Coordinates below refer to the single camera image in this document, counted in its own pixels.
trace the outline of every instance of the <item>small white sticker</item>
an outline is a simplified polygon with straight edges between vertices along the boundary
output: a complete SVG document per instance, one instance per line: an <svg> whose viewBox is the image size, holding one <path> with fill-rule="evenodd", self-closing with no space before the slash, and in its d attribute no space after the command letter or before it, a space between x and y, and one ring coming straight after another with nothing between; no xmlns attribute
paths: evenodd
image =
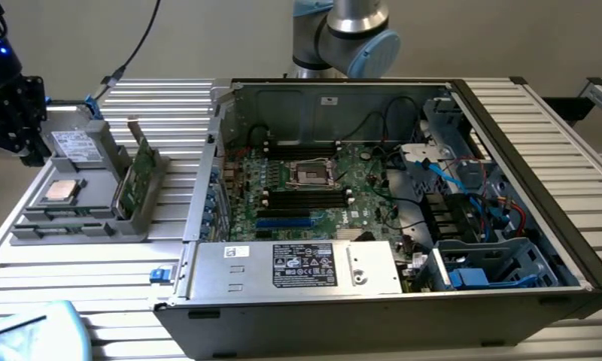
<svg viewBox="0 0 602 361"><path fill-rule="evenodd" d="M226 247L224 258L250 257L250 246Z"/></svg>
<svg viewBox="0 0 602 361"><path fill-rule="evenodd" d="M100 152L85 132L52 132L64 156L72 162L99 162Z"/></svg>
<svg viewBox="0 0 602 361"><path fill-rule="evenodd" d="M322 97L322 105L337 105L339 104L339 98L332 96Z"/></svg>

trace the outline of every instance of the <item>white wall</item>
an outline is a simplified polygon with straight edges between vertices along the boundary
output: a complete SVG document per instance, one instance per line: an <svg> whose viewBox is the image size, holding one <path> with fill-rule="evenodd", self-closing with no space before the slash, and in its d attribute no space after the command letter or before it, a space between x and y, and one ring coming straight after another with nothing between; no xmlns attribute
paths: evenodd
<svg viewBox="0 0 602 361"><path fill-rule="evenodd" d="M545 95L602 77L602 0L386 0L397 76L521 75ZM93 91L125 60L153 0L3 0L28 74L53 97ZM128 77L278 77L291 57L292 0L164 0ZM602 119L585 133L600 140Z"/></svg>

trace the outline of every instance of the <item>label sticker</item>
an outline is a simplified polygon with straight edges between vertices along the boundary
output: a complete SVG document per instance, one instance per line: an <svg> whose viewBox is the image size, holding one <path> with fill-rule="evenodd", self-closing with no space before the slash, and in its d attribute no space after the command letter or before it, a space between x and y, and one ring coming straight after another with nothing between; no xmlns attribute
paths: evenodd
<svg viewBox="0 0 602 361"><path fill-rule="evenodd" d="M52 132L63 153L72 162L99 162L100 152L85 132Z"/></svg>
<svg viewBox="0 0 602 361"><path fill-rule="evenodd" d="M275 244L272 284L276 288L335 287L332 244Z"/></svg>
<svg viewBox="0 0 602 361"><path fill-rule="evenodd" d="M250 257L250 246L226 247L223 258Z"/></svg>
<svg viewBox="0 0 602 361"><path fill-rule="evenodd" d="M322 97L322 105L337 105L337 104L339 104L339 98L335 98L332 96Z"/></svg>

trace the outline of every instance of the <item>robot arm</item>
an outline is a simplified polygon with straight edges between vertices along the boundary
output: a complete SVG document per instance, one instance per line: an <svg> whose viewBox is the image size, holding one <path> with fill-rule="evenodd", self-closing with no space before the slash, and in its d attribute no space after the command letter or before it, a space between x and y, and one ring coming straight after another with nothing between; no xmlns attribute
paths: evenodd
<svg viewBox="0 0 602 361"><path fill-rule="evenodd" d="M40 77L21 74L3 14L0 5L0 148L20 156L25 165L43 166L51 155L40 135L47 120L44 84Z"/></svg>
<svg viewBox="0 0 602 361"><path fill-rule="evenodd" d="M381 77L399 51L381 0L296 0L290 77Z"/></svg>

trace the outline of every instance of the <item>circuit board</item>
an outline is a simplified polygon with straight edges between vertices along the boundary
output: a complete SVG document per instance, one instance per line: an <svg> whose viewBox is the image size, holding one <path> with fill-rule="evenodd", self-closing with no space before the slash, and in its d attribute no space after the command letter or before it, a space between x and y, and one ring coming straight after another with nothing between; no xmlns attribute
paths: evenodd
<svg viewBox="0 0 602 361"><path fill-rule="evenodd" d="M115 193L115 209L124 219L129 219L135 210L143 207L155 167L153 150L143 138L125 178Z"/></svg>
<svg viewBox="0 0 602 361"><path fill-rule="evenodd" d="M255 150L243 157L231 158L231 162L226 164L226 174L232 175L231 179L226 177L232 207L231 241L343 239L343 235L357 234L359 230L371 232L375 239L390 241L391 244L401 241L401 231L385 226L375 215L378 209L386 215L391 204L371 191L366 182L374 160L362 159L362 154L370 155L371 148L361 144L347 144L330 160L334 180L330 189L345 190L349 187L353 190L354 202L349 207L311 209L310 228L271 229L271 238L256 237L256 212L264 209L262 195L264 190L295 191L291 172L296 162L267 160L266 155ZM298 192L320 187L323 186L299 187ZM399 227L397 220L389 220L389 224L394 228Z"/></svg>

